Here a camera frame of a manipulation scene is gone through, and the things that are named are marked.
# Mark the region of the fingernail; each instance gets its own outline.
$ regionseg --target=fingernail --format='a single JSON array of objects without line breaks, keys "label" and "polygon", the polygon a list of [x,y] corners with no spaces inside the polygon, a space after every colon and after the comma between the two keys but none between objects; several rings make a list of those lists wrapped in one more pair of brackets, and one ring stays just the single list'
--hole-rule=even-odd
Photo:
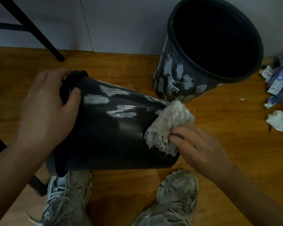
[{"label": "fingernail", "polygon": [[74,88],[72,91],[77,94],[81,94],[81,90],[78,87]]}]

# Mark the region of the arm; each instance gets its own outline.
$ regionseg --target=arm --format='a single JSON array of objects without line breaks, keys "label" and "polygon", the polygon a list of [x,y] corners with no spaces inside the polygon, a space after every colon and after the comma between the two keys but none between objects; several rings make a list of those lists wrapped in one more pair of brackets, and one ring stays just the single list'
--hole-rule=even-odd
[{"label": "arm", "polygon": [[40,73],[23,101],[15,144],[0,153],[0,220],[75,124],[80,90],[75,88],[65,105],[59,95],[62,78],[70,73]]},{"label": "arm", "polygon": [[192,143],[169,136],[187,163],[214,182],[252,224],[283,225],[283,208],[229,161],[216,137],[193,124],[178,126],[171,132]]}]

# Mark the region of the gray cloth rag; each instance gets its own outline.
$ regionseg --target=gray cloth rag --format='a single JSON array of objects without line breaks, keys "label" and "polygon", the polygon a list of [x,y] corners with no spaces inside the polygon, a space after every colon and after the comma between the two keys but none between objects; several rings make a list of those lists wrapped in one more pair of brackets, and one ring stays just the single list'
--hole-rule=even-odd
[{"label": "gray cloth rag", "polygon": [[175,156],[177,147],[169,142],[170,129],[182,125],[192,123],[195,116],[182,104],[175,100],[171,102],[156,118],[152,125],[147,129],[144,138],[149,148],[155,146],[166,154]]}]

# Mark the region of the black plastic bin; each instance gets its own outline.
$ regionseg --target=black plastic bin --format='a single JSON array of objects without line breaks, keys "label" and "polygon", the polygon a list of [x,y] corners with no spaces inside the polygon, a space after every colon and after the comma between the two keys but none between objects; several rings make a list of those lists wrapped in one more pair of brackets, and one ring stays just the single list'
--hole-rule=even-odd
[{"label": "black plastic bin", "polygon": [[222,84],[241,82],[261,65],[263,45],[251,21],[223,0],[182,0],[153,77],[158,97],[189,101]]},{"label": "black plastic bin", "polygon": [[168,168],[177,161],[179,153],[173,157],[156,147],[149,149],[144,139],[169,102],[76,70],[61,85],[64,104],[74,87],[81,90],[78,117],[46,162],[51,174],[63,177],[67,171]]}]

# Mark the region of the gray sneaker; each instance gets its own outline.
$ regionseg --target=gray sneaker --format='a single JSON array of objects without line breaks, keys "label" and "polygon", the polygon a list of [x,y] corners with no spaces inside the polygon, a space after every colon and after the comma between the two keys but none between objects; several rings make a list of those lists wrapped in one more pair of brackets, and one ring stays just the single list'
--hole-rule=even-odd
[{"label": "gray sneaker", "polygon": [[132,226],[190,226],[197,192],[195,174],[187,170],[174,171],[159,186],[156,204],[142,212]]},{"label": "gray sneaker", "polygon": [[86,213],[91,187],[91,173],[88,171],[68,172],[63,178],[53,176],[41,219],[29,216],[30,221],[38,226],[91,226]]}]

